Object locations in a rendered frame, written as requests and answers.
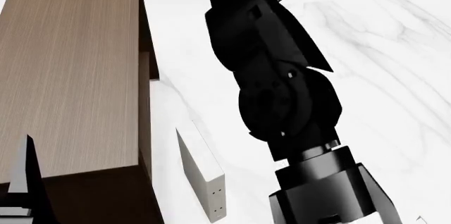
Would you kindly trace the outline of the grey black left gripper finger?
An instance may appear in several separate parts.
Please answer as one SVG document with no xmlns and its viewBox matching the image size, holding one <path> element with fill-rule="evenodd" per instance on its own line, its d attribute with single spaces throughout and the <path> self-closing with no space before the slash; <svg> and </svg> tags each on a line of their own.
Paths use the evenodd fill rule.
<svg viewBox="0 0 451 224">
<path fill-rule="evenodd" d="M 29 135 L 26 135 L 20 145 L 18 159 L 11 173 L 8 194 L 24 194 L 37 201 L 47 200 L 35 143 Z"/>
</svg>

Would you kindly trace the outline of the brown wooden cabinet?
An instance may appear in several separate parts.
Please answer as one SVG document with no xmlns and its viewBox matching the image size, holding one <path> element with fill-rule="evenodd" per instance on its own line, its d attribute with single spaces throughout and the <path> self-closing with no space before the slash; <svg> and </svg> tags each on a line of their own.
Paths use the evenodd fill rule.
<svg viewBox="0 0 451 224">
<path fill-rule="evenodd" d="M 144 0 L 6 0 L 0 12 L 0 194 L 33 138 L 60 224 L 164 224 L 151 184 Z"/>
</svg>

